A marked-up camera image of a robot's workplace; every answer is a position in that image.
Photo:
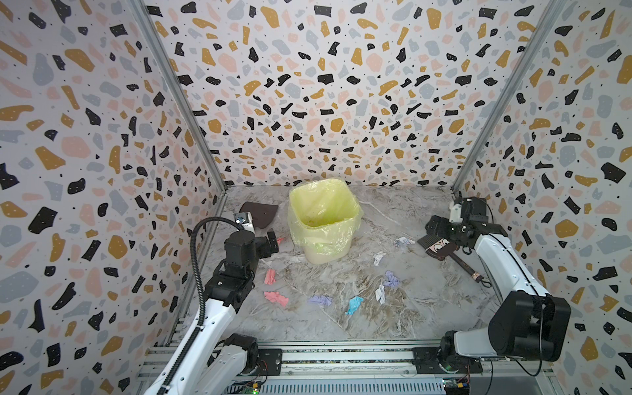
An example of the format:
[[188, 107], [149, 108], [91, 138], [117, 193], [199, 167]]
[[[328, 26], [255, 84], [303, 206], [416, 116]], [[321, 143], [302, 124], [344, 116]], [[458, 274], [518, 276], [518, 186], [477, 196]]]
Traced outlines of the brown dustpan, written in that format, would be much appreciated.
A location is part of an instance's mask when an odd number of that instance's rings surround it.
[[278, 205], [257, 202], [245, 202], [240, 212], [249, 212], [255, 229], [265, 229], [274, 221], [278, 211]]

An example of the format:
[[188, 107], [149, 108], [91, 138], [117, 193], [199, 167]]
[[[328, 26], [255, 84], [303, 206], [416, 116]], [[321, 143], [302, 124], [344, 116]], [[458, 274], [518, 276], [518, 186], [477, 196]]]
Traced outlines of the brown cartoon face brush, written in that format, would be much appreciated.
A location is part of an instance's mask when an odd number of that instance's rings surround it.
[[452, 260], [454, 260], [454, 262], [457, 263], [457, 265], [459, 265], [459, 267], [462, 268], [476, 283], [480, 283], [487, 288], [491, 287], [490, 282], [487, 281], [482, 274], [475, 271], [456, 255], [456, 252], [459, 250], [459, 246], [455, 243], [434, 235], [425, 235], [416, 243], [421, 245], [421, 248], [423, 248], [426, 254], [431, 258], [439, 261], [444, 261], [446, 258], [452, 258]]

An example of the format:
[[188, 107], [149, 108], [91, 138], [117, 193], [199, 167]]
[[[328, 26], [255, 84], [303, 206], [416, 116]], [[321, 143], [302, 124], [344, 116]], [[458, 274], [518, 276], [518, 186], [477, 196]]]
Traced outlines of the bin with yellow bag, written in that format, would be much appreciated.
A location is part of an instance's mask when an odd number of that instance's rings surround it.
[[358, 200], [341, 179], [310, 182], [289, 193], [287, 220], [292, 241], [314, 265], [346, 256], [362, 217]]

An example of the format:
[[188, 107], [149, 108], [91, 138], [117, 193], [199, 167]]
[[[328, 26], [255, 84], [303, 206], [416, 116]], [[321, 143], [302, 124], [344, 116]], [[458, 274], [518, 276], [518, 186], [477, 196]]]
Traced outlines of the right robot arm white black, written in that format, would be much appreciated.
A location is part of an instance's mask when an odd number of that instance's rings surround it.
[[429, 219], [426, 235], [418, 243], [432, 258], [452, 258], [500, 300], [483, 329], [444, 334], [437, 352], [444, 371], [462, 373], [479, 360], [536, 360], [540, 364], [559, 360], [570, 319], [569, 303], [553, 296], [528, 271], [485, 199], [454, 200], [448, 217]]

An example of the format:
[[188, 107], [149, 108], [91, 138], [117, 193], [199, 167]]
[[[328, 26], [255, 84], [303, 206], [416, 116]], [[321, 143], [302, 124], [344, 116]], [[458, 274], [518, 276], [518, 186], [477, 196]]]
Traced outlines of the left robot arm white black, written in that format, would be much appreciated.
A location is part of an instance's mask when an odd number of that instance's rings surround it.
[[146, 394], [221, 394], [238, 375], [255, 369], [254, 337], [221, 337], [253, 291], [259, 261], [279, 252], [277, 236], [273, 230], [265, 236], [237, 230], [224, 248], [225, 258], [202, 288], [194, 322]]

